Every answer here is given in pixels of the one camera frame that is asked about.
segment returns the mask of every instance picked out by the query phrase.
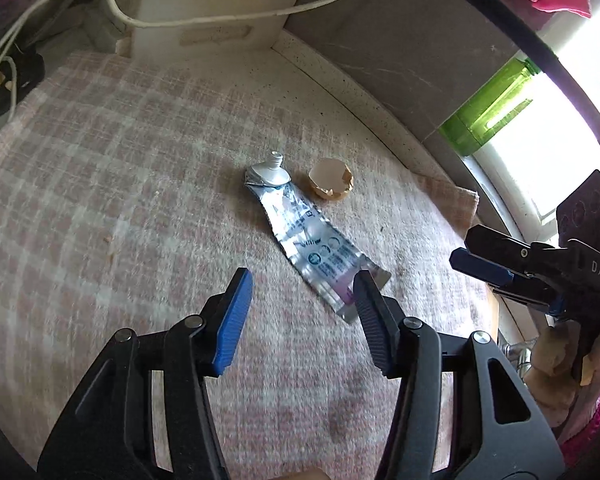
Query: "toothpaste tube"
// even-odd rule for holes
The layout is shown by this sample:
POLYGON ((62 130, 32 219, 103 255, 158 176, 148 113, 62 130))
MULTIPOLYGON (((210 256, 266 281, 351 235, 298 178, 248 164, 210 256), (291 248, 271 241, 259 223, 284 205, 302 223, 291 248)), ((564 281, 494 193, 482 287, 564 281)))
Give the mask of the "toothpaste tube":
POLYGON ((291 264, 339 317, 353 322, 358 316, 352 290, 356 273, 369 270, 378 288, 391 273, 349 242, 293 183, 263 186, 247 171, 245 186, 260 200, 291 264))

